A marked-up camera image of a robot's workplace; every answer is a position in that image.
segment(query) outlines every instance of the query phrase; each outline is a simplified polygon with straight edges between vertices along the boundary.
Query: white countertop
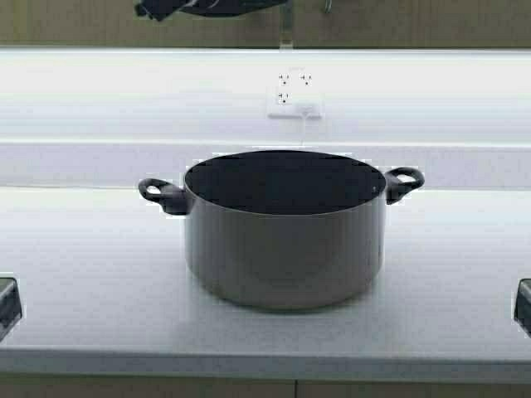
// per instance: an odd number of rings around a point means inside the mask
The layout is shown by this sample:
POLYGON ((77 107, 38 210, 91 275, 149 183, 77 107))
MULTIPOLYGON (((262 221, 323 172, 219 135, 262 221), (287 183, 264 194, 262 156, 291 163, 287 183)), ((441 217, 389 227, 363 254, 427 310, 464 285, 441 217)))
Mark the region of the white countertop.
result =
POLYGON ((183 256, 183 219, 135 190, 0 189, 0 275, 24 319, 0 372, 531 383, 513 321, 531 192, 412 193, 388 207, 367 293, 308 313, 236 307, 183 256))

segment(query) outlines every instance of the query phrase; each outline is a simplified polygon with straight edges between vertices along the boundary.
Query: outlet cover plate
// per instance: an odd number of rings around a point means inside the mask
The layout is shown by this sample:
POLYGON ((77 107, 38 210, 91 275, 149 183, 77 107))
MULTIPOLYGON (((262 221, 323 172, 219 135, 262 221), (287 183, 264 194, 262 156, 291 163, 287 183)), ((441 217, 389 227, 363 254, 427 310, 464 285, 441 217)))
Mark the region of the outlet cover plate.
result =
POLYGON ((275 76, 266 103, 267 115, 272 119, 302 119, 302 108, 311 109, 308 119, 324 117, 319 80, 305 68, 289 68, 275 76))

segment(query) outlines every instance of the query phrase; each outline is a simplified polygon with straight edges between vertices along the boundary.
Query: cabinet door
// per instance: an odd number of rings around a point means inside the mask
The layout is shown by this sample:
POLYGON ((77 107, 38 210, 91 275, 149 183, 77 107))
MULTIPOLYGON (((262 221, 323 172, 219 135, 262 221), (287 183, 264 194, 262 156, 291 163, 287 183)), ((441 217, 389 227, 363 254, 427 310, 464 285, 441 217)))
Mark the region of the cabinet door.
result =
POLYGON ((293 398, 288 381, 240 381, 152 377, 0 377, 9 398, 293 398))
POLYGON ((20 39, 15 24, 15 14, 17 10, 17 0, 0 2, 0 46, 6 44, 17 44, 20 39))
POLYGON ((295 3, 297 47, 531 46, 528 0, 324 0, 295 3))
MULTIPOLYGON (((176 12, 156 22, 136 16, 139 0, 16 2, 14 23, 24 31, 19 43, 34 46, 278 47, 280 39, 278 7, 237 18, 176 12)), ((0 40, 9 41, 2 29, 0 40)))
POLYGON ((530 386, 301 382, 299 398, 524 398, 530 386))

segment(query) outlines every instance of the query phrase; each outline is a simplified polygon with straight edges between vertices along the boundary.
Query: electrical outlet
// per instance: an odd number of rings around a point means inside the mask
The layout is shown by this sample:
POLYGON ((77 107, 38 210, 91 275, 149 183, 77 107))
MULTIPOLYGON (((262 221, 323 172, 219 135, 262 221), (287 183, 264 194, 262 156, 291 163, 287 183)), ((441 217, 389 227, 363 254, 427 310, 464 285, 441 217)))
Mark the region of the electrical outlet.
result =
POLYGON ((280 72, 267 97, 270 118, 323 117, 323 95, 314 76, 305 68, 280 72))

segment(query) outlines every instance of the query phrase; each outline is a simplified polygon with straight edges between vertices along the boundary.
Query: pot handle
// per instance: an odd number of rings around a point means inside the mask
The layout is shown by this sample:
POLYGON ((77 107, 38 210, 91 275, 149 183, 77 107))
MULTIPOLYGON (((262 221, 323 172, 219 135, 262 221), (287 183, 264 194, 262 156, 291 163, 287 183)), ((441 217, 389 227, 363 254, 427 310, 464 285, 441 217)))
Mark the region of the pot handle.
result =
POLYGON ((400 201, 409 192, 414 191, 424 185, 424 176, 415 168, 399 167, 386 172, 387 180, 387 204, 392 205, 400 201), (408 176, 415 181, 402 182, 398 176, 408 176))
POLYGON ((186 193, 170 182, 147 178, 139 183, 140 195, 147 201, 158 203, 165 213, 172 216, 185 216, 189 213, 186 193), (157 188, 160 193, 152 193, 150 187, 157 188))

